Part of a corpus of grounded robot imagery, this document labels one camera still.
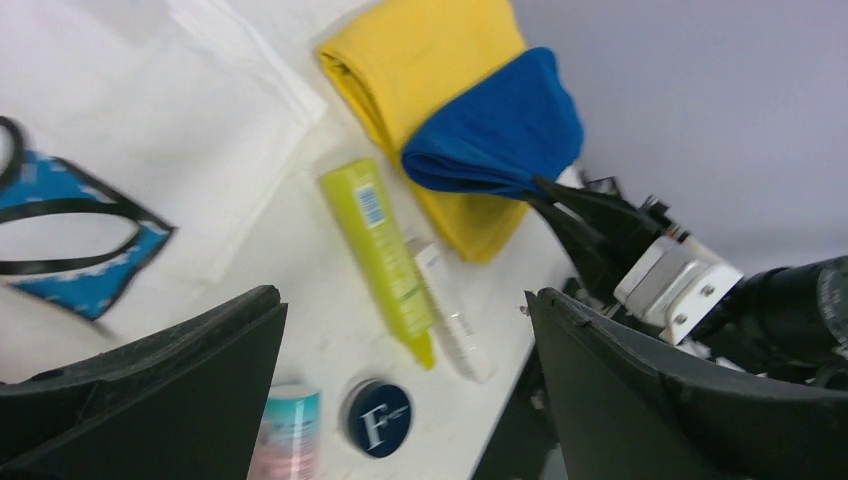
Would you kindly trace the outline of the pink teal bottle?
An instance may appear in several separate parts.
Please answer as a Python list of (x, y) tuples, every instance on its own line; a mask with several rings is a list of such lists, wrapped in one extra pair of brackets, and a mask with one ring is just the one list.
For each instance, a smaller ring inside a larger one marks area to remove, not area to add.
[(315, 479), (321, 393), (303, 384), (273, 385), (248, 470), (250, 479)]

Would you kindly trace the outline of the yellow cloth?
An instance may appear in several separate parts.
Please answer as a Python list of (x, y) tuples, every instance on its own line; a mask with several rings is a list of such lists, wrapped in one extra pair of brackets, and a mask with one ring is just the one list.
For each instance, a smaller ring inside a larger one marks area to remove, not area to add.
[[(317, 47), (321, 68), (389, 162), (440, 107), (526, 48), (508, 1), (381, 1)], [(503, 197), (406, 184), (462, 260), (493, 260), (527, 208)]]

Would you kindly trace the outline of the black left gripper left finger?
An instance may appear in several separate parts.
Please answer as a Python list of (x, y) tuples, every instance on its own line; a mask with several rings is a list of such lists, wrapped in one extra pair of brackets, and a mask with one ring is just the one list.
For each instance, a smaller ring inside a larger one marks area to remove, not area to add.
[(5, 479), (244, 479), (286, 323), (263, 285), (1, 388)]

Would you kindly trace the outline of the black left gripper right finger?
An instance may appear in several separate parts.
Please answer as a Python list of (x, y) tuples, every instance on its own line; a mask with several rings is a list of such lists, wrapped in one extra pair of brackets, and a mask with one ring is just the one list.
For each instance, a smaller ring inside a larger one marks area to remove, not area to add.
[(729, 369), (552, 288), (526, 303), (572, 479), (843, 479), (847, 396)]

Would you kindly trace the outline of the dark blue round tin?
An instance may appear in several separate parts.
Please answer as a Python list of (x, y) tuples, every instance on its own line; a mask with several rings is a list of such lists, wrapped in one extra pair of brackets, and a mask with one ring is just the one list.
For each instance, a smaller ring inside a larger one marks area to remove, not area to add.
[(369, 378), (356, 384), (345, 397), (339, 428), (355, 450), (382, 459), (404, 444), (413, 420), (413, 402), (405, 389), (384, 379)]

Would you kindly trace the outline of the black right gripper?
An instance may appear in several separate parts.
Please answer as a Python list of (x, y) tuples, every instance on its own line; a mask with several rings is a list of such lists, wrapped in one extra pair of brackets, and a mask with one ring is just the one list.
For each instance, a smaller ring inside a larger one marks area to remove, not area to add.
[(690, 338), (742, 370), (806, 385), (847, 383), (847, 257), (743, 279)]

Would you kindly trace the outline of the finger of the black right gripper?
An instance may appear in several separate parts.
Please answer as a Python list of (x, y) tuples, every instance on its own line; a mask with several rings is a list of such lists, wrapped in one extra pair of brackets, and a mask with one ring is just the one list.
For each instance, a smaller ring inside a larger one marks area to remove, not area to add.
[(614, 290), (663, 235), (659, 223), (613, 195), (535, 176), (526, 201), (547, 222), (589, 294), (613, 302)]

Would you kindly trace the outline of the yellow-green tube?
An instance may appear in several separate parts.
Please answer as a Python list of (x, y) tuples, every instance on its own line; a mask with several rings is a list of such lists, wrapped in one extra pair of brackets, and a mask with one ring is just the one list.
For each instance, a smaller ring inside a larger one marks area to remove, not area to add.
[(387, 329), (422, 369), (433, 369), (433, 309), (376, 161), (365, 158), (331, 170), (319, 185)]

